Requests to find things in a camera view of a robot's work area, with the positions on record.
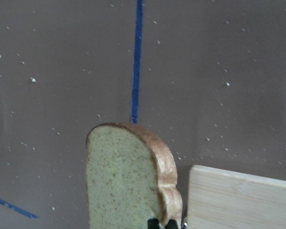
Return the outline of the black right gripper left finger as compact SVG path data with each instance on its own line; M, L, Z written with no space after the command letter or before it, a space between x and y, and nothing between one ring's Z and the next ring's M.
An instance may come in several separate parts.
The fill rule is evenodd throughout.
M148 229L159 229L159 220L158 219L149 219L147 220Z

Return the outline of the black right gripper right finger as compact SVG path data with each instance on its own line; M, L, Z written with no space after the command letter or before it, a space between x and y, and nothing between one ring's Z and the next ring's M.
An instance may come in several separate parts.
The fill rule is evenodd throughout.
M167 229L178 229L177 221L174 219L170 219L167 223Z

